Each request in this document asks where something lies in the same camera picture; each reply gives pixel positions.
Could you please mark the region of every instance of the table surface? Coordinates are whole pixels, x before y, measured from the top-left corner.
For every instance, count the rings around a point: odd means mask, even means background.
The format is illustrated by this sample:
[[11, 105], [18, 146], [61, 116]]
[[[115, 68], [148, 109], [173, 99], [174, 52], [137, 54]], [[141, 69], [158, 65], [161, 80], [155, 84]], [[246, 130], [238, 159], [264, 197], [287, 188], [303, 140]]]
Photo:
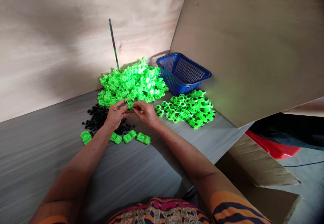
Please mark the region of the table surface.
[[[0, 223], [28, 223], [60, 170], [83, 147], [82, 121], [97, 103], [97, 91], [0, 123]], [[163, 100], [168, 101], [167, 93]], [[153, 102], [160, 104], [163, 100]], [[187, 122], [162, 120], [196, 146], [212, 163], [248, 129], [233, 126], [219, 113], [197, 130]], [[82, 207], [91, 222], [130, 203], [150, 197], [181, 198], [192, 187], [184, 169], [162, 139], [136, 117], [135, 131], [151, 137], [145, 145], [108, 143], [93, 175]]]

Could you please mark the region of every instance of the person's right hand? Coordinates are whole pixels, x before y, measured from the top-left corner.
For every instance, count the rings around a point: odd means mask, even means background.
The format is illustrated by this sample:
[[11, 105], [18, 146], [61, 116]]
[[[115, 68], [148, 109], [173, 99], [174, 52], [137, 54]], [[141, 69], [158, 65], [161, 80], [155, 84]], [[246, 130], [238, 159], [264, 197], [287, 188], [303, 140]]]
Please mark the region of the person's right hand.
[[137, 101], [133, 104], [133, 112], [142, 121], [150, 128], [155, 128], [160, 124], [160, 120], [154, 112], [153, 105], [144, 102], [143, 100]]

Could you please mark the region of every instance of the wrist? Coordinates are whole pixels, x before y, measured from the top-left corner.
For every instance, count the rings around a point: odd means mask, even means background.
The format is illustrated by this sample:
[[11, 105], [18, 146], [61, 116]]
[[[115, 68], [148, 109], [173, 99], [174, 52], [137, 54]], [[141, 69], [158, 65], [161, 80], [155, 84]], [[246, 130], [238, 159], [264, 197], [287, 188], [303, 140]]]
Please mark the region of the wrist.
[[157, 118], [157, 119], [154, 121], [154, 123], [151, 124], [151, 128], [152, 128], [153, 130], [156, 131], [157, 129], [160, 128], [161, 124], [162, 124], [161, 120], [159, 120], [159, 119]]
[[109, 134], [112, 134], [115, 130], [111, 127], [111, 124], [108, 124], [107, 122], [104, 123], [102, 128]]

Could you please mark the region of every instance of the red plastic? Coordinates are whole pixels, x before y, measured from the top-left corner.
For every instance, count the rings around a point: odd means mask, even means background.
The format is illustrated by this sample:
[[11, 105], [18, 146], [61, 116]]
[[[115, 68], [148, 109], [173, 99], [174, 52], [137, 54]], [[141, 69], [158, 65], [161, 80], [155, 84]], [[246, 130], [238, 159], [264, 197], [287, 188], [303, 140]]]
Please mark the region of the red plastic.
[[255, 143], [261, 146], [267, 153], [270, 154], [274, 159], [280, 160], [290, 158], [295, 155], [301, 148], [295, 146], [282, 145], [267, 139], [264, 139], [252, 131], [247, 130], [245, 134], [250, 137]]

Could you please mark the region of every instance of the orange striped fabric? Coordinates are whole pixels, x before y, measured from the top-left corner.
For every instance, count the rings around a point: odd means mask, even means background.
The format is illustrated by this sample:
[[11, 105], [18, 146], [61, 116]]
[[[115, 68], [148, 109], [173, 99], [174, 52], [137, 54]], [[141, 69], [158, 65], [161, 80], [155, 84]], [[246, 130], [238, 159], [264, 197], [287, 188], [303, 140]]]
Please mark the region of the orange striped fabric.
[[[107, 224], [273, 224], [244, 198], [230, 192], [216, 192], [210, 206], [209, 219], [194, 204], [169, 198], [152, 198], [148, 204], [137, 204], [113, 215]], [[40, 224], [67, 224], [66, 219], [53, 216]]]

